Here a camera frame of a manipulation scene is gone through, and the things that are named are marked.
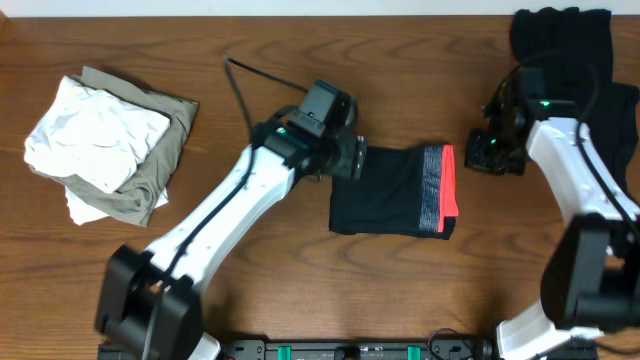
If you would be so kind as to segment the black leggings with red waistband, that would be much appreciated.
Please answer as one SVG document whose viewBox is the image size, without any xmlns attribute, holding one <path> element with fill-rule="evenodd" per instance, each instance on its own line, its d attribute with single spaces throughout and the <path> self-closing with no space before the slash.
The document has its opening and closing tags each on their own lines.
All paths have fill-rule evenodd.
<svg viewBox="0 0 640 360">
<path fill-rule="evenodd" d="M 460 211 L 451 144 L 371 147 L 358 180 L 335 177 L 329 230 L 448 240 Z"/>
</svg>

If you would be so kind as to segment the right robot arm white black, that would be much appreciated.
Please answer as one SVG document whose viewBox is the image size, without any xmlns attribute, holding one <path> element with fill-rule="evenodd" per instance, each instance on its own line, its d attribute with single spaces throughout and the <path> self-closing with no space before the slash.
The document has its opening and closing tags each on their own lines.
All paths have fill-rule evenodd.
<svg viewBox="0 0 640 360">
<path fill-rule="evenodd" d="M 471 132 L 466 167 L 492 175 L 542 171 L 566 230 L 539 299 L 501 322 L 481 359 L 582 359 L 598 338 L 639 325 L 639 207 L 596 151 L 583 112 L 546 93 L 540 68 L 516 67 Z"/>
</svg>

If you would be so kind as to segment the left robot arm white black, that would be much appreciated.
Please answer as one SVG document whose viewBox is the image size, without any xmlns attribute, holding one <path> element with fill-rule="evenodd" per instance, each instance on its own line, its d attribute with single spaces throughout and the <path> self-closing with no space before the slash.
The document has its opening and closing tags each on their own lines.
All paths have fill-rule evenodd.
<svg viewBox="0 0 640 360">
<path fill-rule="evenodd" d="M 356 180 L 367 152 L 354 133 L 356 99 L 318 80 L 299 106 L 256 126 L 221 184 L 179 225 L 143 251 L 110 257 L 95 328 L 100 359 L 216 359 L 203 299 L 218 268 L 254 223 L 307 176 Z"/>
</svg>

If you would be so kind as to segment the black folded garment pile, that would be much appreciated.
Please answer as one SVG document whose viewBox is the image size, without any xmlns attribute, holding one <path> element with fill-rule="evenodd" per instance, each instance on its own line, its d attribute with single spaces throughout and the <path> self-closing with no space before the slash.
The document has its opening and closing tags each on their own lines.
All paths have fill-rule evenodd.
<svg viewBox="0 0 640 360">
<path fill-rule="evenodd" d="M 576 103 L 594 147 L 623 191 L 639 141 L 639 88 L 613 80 L 611 12 L 577 7 L 518 11 L 510 31 L 515 58 L 544 70 L 554 100 Z"/>
</svg>

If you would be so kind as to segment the beige folded cloth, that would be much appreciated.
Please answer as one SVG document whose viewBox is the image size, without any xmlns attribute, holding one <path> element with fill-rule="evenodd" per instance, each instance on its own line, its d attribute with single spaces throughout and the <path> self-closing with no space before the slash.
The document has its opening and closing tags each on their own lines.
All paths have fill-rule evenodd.
<svg viewBox="0 0 640 360">
<path fill-rule="evenodd" d="M 91 67 L 84 67 L 82 74 L 73 78 L 91 88 L 105 90 L 125 101 L 169 117 L 169 128 L 159 142 L 133 175 L 115 192 L 106 194 L 76 175 L 53 179 L 84 203 L 106 215 L 125 223 L 146 226 L 153 210 L 160 204 L 161 193 L 178 166 L 199 104 L 141 89 L 133 83 Z"/>
</svg>

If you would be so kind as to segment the white crumpled cloth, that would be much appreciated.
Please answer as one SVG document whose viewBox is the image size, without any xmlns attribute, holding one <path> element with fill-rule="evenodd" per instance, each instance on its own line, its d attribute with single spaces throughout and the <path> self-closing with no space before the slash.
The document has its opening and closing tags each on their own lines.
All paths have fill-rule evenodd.
<svg viewBox="0 0 640 360">
<path fill-rule="evenodd" d="M 24 161 L 50 177 L 77 176 L 114 195 L 169 128 L 165 115 L 65 76 L 25 140 Z"/>
</svg>

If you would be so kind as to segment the black base rail with mounts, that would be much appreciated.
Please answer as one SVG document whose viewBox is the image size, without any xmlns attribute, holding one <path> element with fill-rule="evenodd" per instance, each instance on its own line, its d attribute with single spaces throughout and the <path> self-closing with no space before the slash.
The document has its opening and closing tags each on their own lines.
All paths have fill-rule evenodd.
<svg viewBox="0 0 640 360">
<path fill-rule="evenodd" d="M 101 344 L 98 360 L 124 360 L 135 357 L 124 348 Z M 500 359 L 497 346 L 490 339 L 440 332 L 421 342 L 339 343 L 339 342 L 265 342 L 240 340 L 222 344 L 217 355 L 196 349 L 189 359 L 218 360 L 480 360 Z M 592 341 L 575 339 L 554 350 L 534 355 L 532 359 L 597 360 L 598 350 Z"/>
</svg>

